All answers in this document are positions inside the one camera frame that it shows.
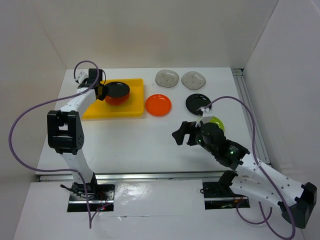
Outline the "black plate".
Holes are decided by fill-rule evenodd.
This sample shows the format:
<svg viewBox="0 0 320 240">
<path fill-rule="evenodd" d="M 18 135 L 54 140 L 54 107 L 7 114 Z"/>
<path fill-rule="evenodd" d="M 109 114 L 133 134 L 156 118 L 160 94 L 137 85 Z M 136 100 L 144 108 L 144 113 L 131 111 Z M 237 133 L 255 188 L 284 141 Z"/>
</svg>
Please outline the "black plate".
<svg viewBox="0 0 320 240">
<path fill-rule="evenodd" d="M 106 96 L 111 98 L 122 98 L 130 93 L 130 87 L 126 83 L 119 81 L 109 82 L 103 89 Z"/>
<path fill-rule="evenodd" d="M 185 106 L 187 110 L 196 116 L 201 116 L 201 108 L 207 106 L 211 100 L 204 94 L 194 93 L 187 97 Z"/>
</svg>

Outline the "orange plate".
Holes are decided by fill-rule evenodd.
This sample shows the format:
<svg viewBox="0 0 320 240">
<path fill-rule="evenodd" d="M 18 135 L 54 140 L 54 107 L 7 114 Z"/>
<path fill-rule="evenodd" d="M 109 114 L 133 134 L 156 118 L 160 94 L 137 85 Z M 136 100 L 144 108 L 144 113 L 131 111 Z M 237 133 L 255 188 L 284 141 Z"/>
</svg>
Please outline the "orange plate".
<svg viewBox="0 0 320 240">
<path fill-rule="evenodd" d="M 105 102 L 111 106 L 120 106 L 123 105 L 127 100 L 129 99 L 130 94 L 126 94 L 122 97 L 111 97 L 111 96 L 106 96 L 105 97 Z"/>
<path fill-rule="evenodd" d="M 153 94 L 145 101 L 146 111 L 154 117 L 164 117 L 172 109 L 171 100 L 163 94 Z"/>
</svg>

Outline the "green plate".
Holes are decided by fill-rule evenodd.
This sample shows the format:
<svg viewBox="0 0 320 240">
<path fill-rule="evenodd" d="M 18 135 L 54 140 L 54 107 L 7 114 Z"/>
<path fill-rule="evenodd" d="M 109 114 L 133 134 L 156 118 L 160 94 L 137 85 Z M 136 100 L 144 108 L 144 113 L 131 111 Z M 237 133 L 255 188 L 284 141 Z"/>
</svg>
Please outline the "green plate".
<svg viewBox="0 0 320 240">
<path fill-rule="evenodd" d="M 219 118 L 217 118 L 216 116 L 213 116 L 209 122 L 216 124 L 223 132 L 225 131 L 225 126 L 224 126 L 223 122 Z"/>
</svg>

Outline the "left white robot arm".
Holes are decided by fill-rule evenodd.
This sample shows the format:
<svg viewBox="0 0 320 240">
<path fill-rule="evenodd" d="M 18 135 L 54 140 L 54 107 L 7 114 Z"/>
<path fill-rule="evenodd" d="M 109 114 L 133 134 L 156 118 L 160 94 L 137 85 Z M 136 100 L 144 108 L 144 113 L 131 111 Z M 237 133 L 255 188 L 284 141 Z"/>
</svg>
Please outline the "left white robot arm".
<svg viewBox="0 0 320 240">
<path fill-rule="evenodd" d="M 90 68 L 88 74 L 81 72 L 75 96 L 60 109 L 51 110 L 47 114 L 48 145 L 72 169 L 73 185 L 69 191 L 83 195 L 88 200 L 97 197 L 99 187 L 95 173 L 89 168 L 82 150 L 85 135 L 81 117 L 102 94 L 101 81 L 105 77 L 102 69 Z"/>
</svg>

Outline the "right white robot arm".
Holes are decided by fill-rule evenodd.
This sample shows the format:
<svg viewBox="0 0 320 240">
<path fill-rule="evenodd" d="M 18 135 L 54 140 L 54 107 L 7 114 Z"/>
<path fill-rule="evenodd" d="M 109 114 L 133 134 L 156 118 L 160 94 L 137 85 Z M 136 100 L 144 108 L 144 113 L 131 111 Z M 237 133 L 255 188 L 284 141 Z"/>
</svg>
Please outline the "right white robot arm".
<svg viewBox="0 0 320 240">
<path fill-rule="evenodd" d="M 244 195 L 270 207 L 279 208 L 281 216 L 305 229 L 317 202 L 317 187 L 289 178 L 260 160 L 242 145 L 225 137 L 224 131 L 213 122 L 197 126 L 182 122 L 172 133 L 177 145 L 199 145 L 228 170 L 219 179 L 218 190 L 223 196 Z"/>
</svg>

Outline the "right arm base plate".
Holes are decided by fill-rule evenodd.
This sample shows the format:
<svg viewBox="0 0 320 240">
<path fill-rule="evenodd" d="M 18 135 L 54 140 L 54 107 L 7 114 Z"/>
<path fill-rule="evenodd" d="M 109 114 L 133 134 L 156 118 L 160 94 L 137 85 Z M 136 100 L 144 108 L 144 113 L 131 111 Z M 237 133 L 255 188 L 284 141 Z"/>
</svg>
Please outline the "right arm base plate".
<svg viewBox="0 0 320 240">
<path fill-rule="evenodd" d="M 246 196 L 233 193 L 219 182 L 203 182 L 200 193 L 203 194 L 206 210 L 250 208 Z"/>
</svg>

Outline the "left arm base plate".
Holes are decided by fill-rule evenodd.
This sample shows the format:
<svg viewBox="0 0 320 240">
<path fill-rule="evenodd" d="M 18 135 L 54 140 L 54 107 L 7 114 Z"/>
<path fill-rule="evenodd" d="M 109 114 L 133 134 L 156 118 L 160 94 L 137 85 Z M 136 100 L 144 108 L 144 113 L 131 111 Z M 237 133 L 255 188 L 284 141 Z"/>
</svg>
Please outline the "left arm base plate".
<svg viewBox="0 0 320 240">
<path fill-rule="evenodd" d="M 61 184 L 61 188 L 70 192 L 68 200 L 68 213 L 80 213 L 87 211 L 87 203 L 84 192 L 76 192 L 72 187 L 66 187 Z M 99 210 L 100 212 L 114 211 L 115 184 L 98 184 L 97 192 L 88 193 L 88 202 L 91 212 Z"/>
</svg>

